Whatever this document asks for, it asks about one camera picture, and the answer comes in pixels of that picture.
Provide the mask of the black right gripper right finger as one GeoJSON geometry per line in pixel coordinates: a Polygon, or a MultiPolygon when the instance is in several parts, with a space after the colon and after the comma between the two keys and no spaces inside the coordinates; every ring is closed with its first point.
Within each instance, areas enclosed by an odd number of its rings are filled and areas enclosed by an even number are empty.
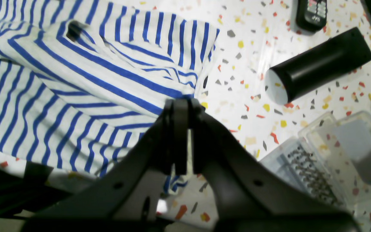
{"type": "Polygon", "coordinates": [[[212,188],[215,232],[360,232],[353,217],[295,189],[263,167],[235,137],[188,100],[193,170],[212,188]]]}

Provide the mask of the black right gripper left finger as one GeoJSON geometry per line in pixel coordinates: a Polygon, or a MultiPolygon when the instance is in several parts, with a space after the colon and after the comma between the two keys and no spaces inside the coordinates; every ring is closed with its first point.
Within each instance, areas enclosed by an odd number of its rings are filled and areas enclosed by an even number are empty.
{"type": "Polygon", "coordinates": [[[22,232],[162,232],[156,214],[174,164],[166,144],[174,102],[105,177],[30,218],[22,232]]]}

